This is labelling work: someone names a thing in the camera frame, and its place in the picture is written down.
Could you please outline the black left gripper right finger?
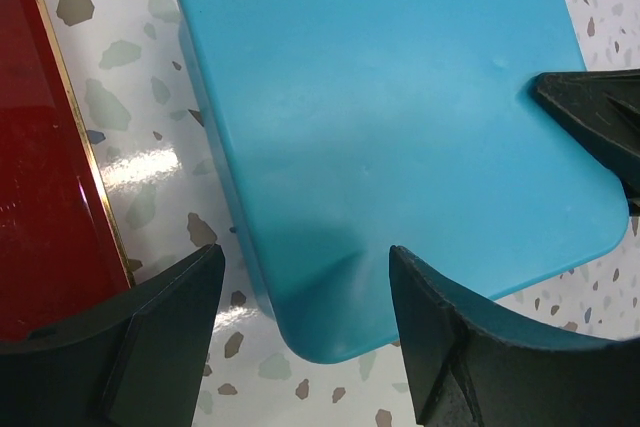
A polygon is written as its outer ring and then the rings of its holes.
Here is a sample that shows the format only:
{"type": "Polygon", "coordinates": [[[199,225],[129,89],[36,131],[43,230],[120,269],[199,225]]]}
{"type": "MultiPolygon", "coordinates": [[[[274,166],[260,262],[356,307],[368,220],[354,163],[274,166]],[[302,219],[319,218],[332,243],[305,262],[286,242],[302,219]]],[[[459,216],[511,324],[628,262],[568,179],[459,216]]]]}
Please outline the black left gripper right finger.
{"type": "Polygon", "coordinates": [[[522,316],[400,246],[389,278],[418,425],[638,425],[638,339],[522,316]]]}

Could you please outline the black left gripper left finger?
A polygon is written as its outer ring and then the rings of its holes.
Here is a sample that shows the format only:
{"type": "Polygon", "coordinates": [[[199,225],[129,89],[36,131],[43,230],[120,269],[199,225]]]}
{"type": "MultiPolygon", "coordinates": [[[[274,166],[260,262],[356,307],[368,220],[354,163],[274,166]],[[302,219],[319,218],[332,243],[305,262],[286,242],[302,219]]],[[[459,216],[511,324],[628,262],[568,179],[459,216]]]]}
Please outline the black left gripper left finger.
{"type": "Polygon", "coordinates": [[[191,425],[223,279],[223,251],[206,245],[80,314],[2,342],[2,425],[191,425]]]}

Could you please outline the teal tin lid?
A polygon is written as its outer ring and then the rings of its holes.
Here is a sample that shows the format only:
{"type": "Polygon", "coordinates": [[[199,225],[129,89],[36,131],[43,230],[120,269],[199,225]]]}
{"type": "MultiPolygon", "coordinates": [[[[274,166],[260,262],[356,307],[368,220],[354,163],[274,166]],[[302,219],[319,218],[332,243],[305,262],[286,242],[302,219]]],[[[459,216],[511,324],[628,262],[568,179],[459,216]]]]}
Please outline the teal tin lid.
{"type": "Polygon", "coordinates": [[[613,250],[618,178],[529,96],[565,0],[177,0],[301,358],[397,338],[389,250],[498,299],[613,250]]]}

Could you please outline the teal tin box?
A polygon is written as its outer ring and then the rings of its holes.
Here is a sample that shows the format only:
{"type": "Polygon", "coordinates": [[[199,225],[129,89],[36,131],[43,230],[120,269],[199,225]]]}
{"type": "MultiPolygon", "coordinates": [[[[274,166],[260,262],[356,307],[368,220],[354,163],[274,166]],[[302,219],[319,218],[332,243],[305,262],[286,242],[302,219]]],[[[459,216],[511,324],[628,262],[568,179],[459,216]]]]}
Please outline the teal tin box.
{"type": "Polygon", "coordinates": [[[207,79],[201,69],[198,52],[194,46],[186,21],[180,23],[178,37],[195,99],[203,118],[203,125],[212,152],[214,166],[222,185],[231,220],[237,228],[240,250],[248,269],[258,306],[265,315],[276,322],[283,341],[290,350],[294,351],[296,349],[294,342],[286,335],[284,325],[281,323],[281,319],[277,317],[277,312],[272,305],[266,275],[262,270],[262,264],[258,259],[258,253],[254,245],[255,230],[250,225],[248,207],[238,191],[234,168],[230,165],[230,154],[227,152],[228,147],[226,145],[226,123],[217,119],[217,100],[207,87],[207,79]]]}

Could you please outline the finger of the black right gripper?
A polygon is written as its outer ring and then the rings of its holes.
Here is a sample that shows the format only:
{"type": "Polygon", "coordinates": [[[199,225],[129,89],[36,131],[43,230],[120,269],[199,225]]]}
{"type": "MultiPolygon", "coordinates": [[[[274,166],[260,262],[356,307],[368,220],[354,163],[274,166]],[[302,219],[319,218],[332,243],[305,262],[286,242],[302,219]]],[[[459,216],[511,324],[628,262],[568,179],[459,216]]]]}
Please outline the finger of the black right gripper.
{"type": "Polygon", "coordinates": [[[639,205],[639,72],[546,72],[529,95],[621,181],[639,205]]]}

